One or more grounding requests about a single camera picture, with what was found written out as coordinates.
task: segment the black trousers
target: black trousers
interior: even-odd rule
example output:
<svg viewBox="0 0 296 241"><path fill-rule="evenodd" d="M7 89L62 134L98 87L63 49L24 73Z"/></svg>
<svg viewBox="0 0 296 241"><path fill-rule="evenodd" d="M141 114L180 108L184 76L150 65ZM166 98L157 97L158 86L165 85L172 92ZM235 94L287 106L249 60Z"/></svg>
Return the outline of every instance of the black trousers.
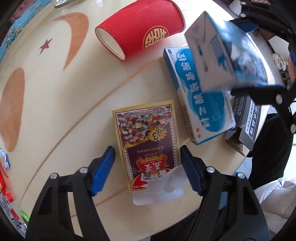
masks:
<svg viewBox="0 0 296 241"><path fill-rule="evenodd" d="M252 157L249 182L254 189L284 175L292 144L293 134L285 131L278 114L268 114L254 148L248 154L248 157ZM220 219L225 217L225 212L226 209L220 211L214 231L216 233L221 228L219 223ZM197 211L174 226L153 235L151 241L184 241L196 213Z"/></svg>

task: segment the black cardboard box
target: black cardboard box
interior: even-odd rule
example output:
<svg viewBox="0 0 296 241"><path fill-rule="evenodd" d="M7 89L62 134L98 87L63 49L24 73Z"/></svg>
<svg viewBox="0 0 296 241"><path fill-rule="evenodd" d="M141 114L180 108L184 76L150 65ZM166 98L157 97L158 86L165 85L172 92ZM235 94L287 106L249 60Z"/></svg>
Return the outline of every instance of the black cardboard box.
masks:
<svg viewBox="0 0 296 241"><path fill-rule="evenodd" d="M245 145L250 151L253 150L259 120L261 106L256 105L250 96L236 97L233 106L236 127L226 132L226 142L237 152L243 154Z"/></svg>

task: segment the barcode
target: barcode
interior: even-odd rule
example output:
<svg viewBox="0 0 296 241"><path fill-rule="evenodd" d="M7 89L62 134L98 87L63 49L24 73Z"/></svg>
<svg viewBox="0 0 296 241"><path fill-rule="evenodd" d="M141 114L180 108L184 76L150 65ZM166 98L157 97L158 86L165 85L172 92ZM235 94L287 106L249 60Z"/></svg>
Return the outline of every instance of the barcode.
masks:
<svg viewBox="0 0 296 241"><path fill-rule="evenodd" d="M189 131L190 131L190 138L191 138L191 140L195 140L194 132L192 130L192 126L191 126L191 122L190 122L190 118L189 118L189 115L188 115L188 110L187 110L186 105L183 105L183 113L185 115L187 126L188 126Z"/></svg>

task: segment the transparent glass object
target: transparent glass object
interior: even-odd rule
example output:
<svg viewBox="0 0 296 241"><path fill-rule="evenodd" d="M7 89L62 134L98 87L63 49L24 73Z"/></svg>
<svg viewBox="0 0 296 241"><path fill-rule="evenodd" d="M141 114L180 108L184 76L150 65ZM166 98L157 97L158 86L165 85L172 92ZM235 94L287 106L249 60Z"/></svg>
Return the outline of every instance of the transparent glass object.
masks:
<svg viewBox="0 0 296 241"><path fill-rule="evenodd" d="M79 3L83 0L50 0L54 8L61 8L64 6L72 6L76 3Z"/></svg>

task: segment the green object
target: green object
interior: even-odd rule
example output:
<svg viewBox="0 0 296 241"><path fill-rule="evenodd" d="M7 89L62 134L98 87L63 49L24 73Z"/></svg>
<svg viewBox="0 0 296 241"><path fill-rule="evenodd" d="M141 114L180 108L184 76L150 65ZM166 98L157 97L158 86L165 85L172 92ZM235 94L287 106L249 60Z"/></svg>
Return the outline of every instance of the green object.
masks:
<svg viewBox="0 0 296 241"><path fill-rule="evenodd" d="M29 220L30 220L30 218L26 215L26 214L24 214L22 211L19 211L19 214L27 221L27 222L29 222Z"/></svg>

